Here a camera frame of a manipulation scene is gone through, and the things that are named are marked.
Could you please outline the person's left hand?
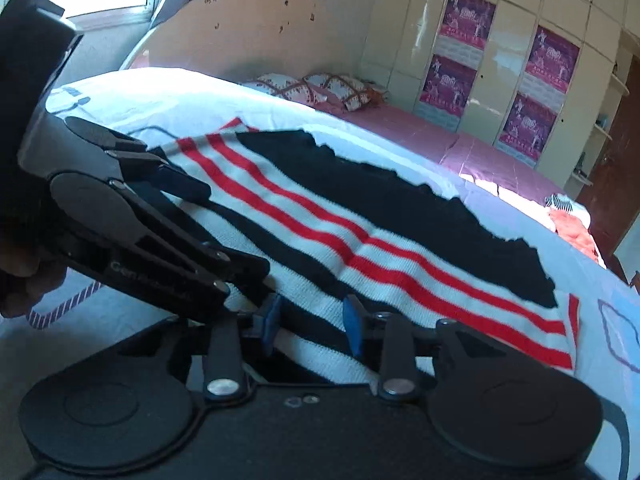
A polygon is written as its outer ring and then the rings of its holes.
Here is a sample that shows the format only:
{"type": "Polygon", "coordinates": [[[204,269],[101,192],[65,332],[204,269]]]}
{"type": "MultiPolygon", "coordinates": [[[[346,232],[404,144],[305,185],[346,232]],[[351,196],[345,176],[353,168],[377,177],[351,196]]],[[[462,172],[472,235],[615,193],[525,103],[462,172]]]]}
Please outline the person's left hand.
{"type": "Polygon", "coordinates": [[[38,252],[1,241],[1,272],[9,275],[9,287],[1,287],[1,315],[20,318],[49,292],[65,281],[64,264],[42,260],[38,252]]]}

